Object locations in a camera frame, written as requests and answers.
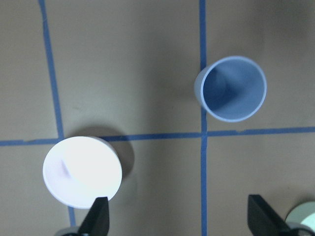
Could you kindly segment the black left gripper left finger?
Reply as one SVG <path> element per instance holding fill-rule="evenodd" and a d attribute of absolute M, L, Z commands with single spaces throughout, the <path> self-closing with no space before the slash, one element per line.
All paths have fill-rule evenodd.
<path fill-rule="evenodd" d="M 95 199 L 78 229 L 79 236 L 106 236 L 109 233 L 109 204 L 107 197 Z"/>

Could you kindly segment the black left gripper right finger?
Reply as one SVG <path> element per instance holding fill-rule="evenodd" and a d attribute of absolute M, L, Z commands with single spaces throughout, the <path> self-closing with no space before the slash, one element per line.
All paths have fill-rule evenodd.
<path fill-rule="evenodd" d="M 247 224 L 253 236 L 289 236 L 291 228 L 260 196 L 248 196 Z"/>

